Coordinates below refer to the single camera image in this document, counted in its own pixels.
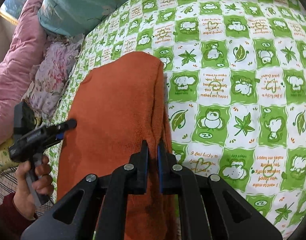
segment orange towel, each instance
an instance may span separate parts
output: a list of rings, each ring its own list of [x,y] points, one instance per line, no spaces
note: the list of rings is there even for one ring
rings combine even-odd
[[[125,240],[176,238],[172,196],[159,193],[157,144],[171,151],[164,109],[163,63],[144,52],[131,52],[92,70],[74,98],[69,118],[77,127],[65,134],[59,162],[58,199],[87,174],[111,174],[149,145],[148,188],[129,195]]]

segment bed sheet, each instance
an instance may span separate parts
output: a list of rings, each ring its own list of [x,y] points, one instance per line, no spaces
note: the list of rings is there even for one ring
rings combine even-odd
[[[299,1],[129,0],[87,35],[52,122],[67,118],[91,69],[135,50],[164,63],[178,162],[202,176],[218,173],[287,238],[306,214]],[[55,186],[60,151],[47,151]]]

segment leaf print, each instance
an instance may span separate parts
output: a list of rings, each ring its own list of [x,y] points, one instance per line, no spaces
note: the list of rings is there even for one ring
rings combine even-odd
[[[248,50],[245,51],[245,49],[243,48],[242,45],[240,45],[240,47],[235,47],[233,49],[233,54],[235,56],[235,62],[240,62],[242,60],[244,60],[246,58],[246,55],[248,54]]]
[[[188,110],[179,110],[172,115],[172,117],[171,117],[171,127],[172,127],[173,131],[175,131],[176,128],[179,128],[179,129],[183,128],[183,126],[186,123],[185,113],[187,111]]]
[[[196,62],[195,61],[195,57],[196,55],[191,54],[194,51],[194,49],[191,50],[191,52],[188,52],[187,50],[185,51],[185,53],[180,54],[179,56],[182,57],[182,66],[189,63],[190,61],[192,62]]]
[[[306,122],[305,122],[305,118],[304,118],[304,113],[305,113],[305,110],[304,112],[300,112],[296,118],[295,118],[295,121],[293,122],[293,125],[297,127],[297,131],[298,131],[298,134],[301,135],[302,132],[305,132],[306,130]]]
[[[288,219],[288,215],[290,213],[292,213],[290,209],[290,207],[294,204],[294,202],[289,206],[287,207],[287,204],[284,205],[284,207],[282,208],[278,208],[278,209],[275,209],[276,213],[278,213],[277,217],[275,218],[275,221],[274,221],[274,226],[280,222],[282,220],[282,218],[284,218],[285,220]]]
[[[193,5],[186,7],[183,12],[185,14],[188,14],[189,12],[192,12],[193,11],[192,7],[193,7]]]
[[[239,8],[236,7],[235,3],[232,3],[231,5],[226,4],[225,8],[228,9],[228,11],[230,11],[230,10],[236,11],[236,10],[239,9]]]
[[[240,129],[234,136],[238,135],[241,131],[243,131],[246,136],[248,132],[253,132],[255,129],[249,124],[251,123],[251,113],[249,112],[246,116],[243,117],[243,121],[235,116],[236,125],[235,128]]]
[[[145,23],[151,23],[153,21],[153,14],[151,14],[149,19],[145,19],[144,21],[145,21]]]
[[[289,49],[285,46],[285,49],[281,49],[280,50],[281,52],[285,53],[285,58],[287,60],[287,63],[289,63],[292,58],[294,60],[296,60],[296,57],[295,57],[295,52],[292,51],[292,47],[290,47]]]

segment pillow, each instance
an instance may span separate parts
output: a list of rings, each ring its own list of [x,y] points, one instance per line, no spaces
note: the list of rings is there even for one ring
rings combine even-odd
[[[38,15],[41,25],[51,32],[64,36],[88,34],[126,1],[44,0]]]
[[[46,33],[37,17],[42,1],[24,4],[10,49],[0,63],[0,144],[13,134],[14,106],[29,88],[32,66],[43,60]]]

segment pink quilt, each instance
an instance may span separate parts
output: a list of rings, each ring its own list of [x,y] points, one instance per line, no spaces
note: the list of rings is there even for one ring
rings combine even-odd
[[[0,63],[0,144],[13,134],[13,110],[29,85],[33,65],[43,60],[46,33],[37,12],[43,0],[27,0],[10,49]]]

